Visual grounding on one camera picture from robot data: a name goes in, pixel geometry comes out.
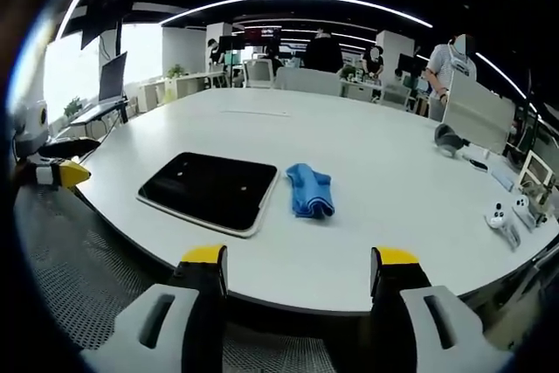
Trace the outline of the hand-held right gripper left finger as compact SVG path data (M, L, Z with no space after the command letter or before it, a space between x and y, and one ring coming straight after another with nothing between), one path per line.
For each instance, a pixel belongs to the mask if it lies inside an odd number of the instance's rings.
M195 247L167 283L117 315L101 346L80 355L94 372L221 372L227 296L227 247Z

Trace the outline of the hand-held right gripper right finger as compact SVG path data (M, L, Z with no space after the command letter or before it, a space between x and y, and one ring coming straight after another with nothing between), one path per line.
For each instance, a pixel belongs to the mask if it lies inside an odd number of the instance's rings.
M373 247L369 277L375 372L500 372L513 359L458 296L431 284L413 254Z

